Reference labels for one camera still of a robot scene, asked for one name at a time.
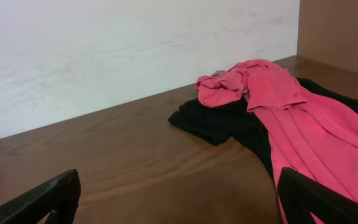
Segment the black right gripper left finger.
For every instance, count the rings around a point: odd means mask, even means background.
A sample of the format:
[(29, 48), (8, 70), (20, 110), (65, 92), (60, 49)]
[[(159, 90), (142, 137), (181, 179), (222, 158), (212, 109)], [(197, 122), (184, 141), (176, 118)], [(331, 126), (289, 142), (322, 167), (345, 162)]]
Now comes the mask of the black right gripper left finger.
[(72, 224), (81, 195), (77, 170), (67, 170), (0, 205), (0, 224)]

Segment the red t-shirt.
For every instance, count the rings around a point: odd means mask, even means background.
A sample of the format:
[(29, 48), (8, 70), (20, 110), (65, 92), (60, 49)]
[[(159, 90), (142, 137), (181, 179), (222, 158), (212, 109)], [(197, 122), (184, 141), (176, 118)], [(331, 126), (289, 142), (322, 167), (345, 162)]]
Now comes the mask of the red t-shirt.
[(267, 129), (276, 189), (289, 167), (358, 203), (358, 114), (348, 106), (310, 92), (268, 60), (199, 77), (195, 87), (210, 108), (246, 100)]

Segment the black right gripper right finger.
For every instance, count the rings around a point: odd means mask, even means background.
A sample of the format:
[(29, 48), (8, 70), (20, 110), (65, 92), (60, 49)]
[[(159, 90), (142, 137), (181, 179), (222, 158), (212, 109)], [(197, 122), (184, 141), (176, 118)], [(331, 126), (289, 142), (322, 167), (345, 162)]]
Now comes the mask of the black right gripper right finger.
[(277, 185), (278, 195), (288, 223), (358, 224), (358, 203), (284, 167)]

